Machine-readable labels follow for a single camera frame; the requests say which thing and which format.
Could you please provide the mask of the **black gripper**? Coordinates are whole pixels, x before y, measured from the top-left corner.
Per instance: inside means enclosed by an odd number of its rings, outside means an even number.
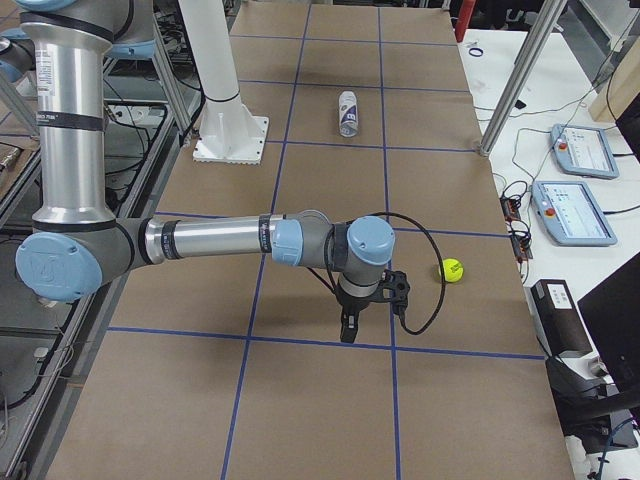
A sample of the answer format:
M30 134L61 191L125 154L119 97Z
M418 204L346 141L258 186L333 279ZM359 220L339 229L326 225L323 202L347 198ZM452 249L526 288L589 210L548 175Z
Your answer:
M354 343L359 328L359 313L370 303L385 303L380 283L357 285L348 279L339 279L336 298L341 305L340 341Z

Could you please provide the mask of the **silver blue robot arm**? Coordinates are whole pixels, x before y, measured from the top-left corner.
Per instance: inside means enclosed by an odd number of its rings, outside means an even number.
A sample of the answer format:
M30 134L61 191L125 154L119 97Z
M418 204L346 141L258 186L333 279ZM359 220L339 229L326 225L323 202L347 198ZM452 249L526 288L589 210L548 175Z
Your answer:
M327 271L345 343L369 304L404 299L407 282L387 268L395 235L379 214L347 223L315 210L199 222L117 218L105 200L103 61L154 54L153 5L24 1L20 21L35 47L43 203L15 265L38 296L72 302L146 265L262 253Z

